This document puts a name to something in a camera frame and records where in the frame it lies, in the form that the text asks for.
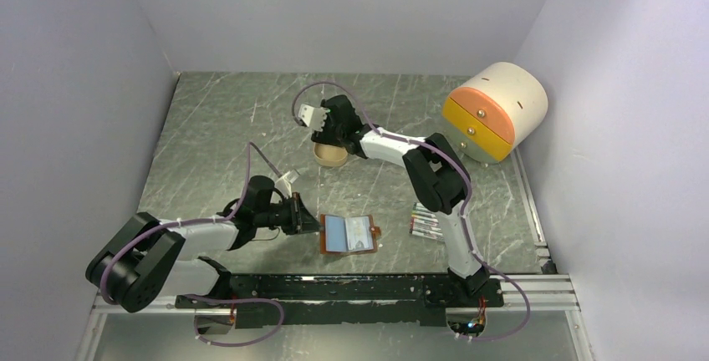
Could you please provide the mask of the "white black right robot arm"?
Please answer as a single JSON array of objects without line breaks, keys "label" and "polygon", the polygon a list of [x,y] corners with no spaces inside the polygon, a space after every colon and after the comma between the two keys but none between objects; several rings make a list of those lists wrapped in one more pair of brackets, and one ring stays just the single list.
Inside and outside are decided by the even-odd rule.
[{"label": "white black right robot arm", "polygon": [[444,135],[413,137],[367,125],[343,94],[323,100],[319,107],[302,104],[295,118],[312,130],[315,143],[406,169],[418,202],[438,220],[453,299],[470,306],[482,296],[490,272],[482,265],[467,215],[471,179]]}]

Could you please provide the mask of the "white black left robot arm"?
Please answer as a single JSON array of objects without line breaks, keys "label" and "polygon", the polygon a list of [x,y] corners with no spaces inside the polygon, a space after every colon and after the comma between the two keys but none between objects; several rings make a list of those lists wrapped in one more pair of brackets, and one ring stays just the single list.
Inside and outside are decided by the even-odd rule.
[{"label": "white black left robot arm", "polygon": [[136,313],[161,296],[191,297],[218,308],[235,297],[232,273],[207,252],[230,252],[261,228],[287,236],[321,225],[285,179],[251,177],[242,194],[214,216],[189,221],[133,215],[89,262],[85,278],[105,301]]}]

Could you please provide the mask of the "brown leather card holder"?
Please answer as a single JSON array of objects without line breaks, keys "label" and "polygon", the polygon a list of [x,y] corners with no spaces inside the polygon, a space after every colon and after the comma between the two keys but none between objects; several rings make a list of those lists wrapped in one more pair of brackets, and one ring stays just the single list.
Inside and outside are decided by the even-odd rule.
[{"label": "brown leather card holder", "polygon": [[320,253],[323,255],[351,256],[375,253],[379,249],[381,229],[374,224],[372,215],[320,216]]}]

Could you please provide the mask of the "beige oval tray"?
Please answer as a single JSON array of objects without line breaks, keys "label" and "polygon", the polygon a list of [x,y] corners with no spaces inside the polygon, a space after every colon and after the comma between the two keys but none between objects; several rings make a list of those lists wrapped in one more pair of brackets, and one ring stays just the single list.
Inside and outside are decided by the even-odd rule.
[{"label": "beige oval tray", "polygon": [[339,146],[315,143],[313,148],[315,161],[323,167],[340,167],[349,157],[348,151]]}]

